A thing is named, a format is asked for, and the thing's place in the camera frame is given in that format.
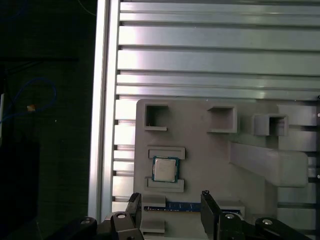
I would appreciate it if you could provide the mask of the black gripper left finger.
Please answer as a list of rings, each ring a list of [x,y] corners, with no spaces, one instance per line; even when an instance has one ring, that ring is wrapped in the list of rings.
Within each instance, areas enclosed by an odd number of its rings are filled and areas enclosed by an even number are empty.
[[[89,216],[79,217],[47,237],[48,240],[142,240],[142,195],[133,193],[125,211],[107,216],[103,222]]]

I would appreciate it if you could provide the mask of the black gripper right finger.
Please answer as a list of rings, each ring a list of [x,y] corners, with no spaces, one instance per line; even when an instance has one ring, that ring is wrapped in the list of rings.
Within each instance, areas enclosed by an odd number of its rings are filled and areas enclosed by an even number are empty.
[[[214,200],[208,190],[200,197],[200,220],[210,240],[314,240],[314,209],[278,208],[276,217],[246,214],[241,201]]]

